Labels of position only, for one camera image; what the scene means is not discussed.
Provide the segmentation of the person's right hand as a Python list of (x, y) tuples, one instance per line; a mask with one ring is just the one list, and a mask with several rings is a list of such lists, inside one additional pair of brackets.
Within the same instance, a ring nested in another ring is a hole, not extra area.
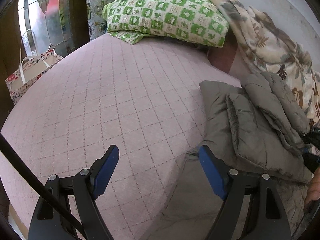
[(315, 170), (314, 177), (310, 181), (310, 185), (308, 187), (304, 209), (307, 210), (309, 205), (313, 201), (317, 201), (320, 198), (320, 167)]

